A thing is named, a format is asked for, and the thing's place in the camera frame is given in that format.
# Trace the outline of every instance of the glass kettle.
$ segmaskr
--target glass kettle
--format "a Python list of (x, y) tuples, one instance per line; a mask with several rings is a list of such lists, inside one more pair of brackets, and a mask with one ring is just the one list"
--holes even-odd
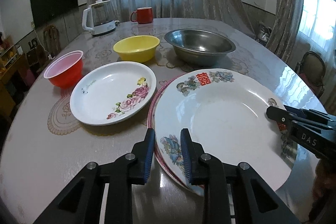
[(92, 35), (113, 31), (116, 28), (116, 23), (118, 24), (119, 21), (114, 21), (112, 18), (110, 0), (98, 0), (83, 11), (82, 27), (84, 30), (90, 31)]

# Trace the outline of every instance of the mug handle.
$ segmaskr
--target mug handle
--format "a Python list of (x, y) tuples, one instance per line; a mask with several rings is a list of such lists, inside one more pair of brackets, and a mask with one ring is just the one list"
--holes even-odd
[(132, 16), (133, 16), (134, 13), (136, 13), (136, 11), (134, 11), (134, 12), (131, 14), (131, 18), (130, 18), (131, 22), (137, 22), (136, 20), (135, 20), (135, 21), (132, 21)]

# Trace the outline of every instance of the chair back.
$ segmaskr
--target chair back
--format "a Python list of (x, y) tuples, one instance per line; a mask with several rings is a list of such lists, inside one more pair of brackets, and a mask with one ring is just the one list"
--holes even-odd
[(59, 43), (59, 33), (54, 24), (51, 24), (43, 30), (43, 43), (46, 50), (52, 57), (57, 56), (61, 52)]
[(326, 66), (320, 56), (312, 51), (306, 52), (300, 62), (298, 74), (304, 73), (310, 83), (315, 86), (322, 85)]

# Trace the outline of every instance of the black tv screen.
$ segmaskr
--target black tv screen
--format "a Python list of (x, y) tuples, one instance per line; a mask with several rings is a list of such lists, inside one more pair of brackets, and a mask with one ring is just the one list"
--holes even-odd
[(35, 27), (78, 7), (78, 0), (30, 0)]

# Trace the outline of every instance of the stainless steel basin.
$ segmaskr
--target stainless steel basin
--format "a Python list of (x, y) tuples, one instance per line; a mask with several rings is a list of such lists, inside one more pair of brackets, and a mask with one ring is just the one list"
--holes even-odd
[(199, 66), (212, 66), (236, 46), (228, 38), (202, 30), (178, 29), (166, 33), (165, 40), (173, 45), (182, 60)]

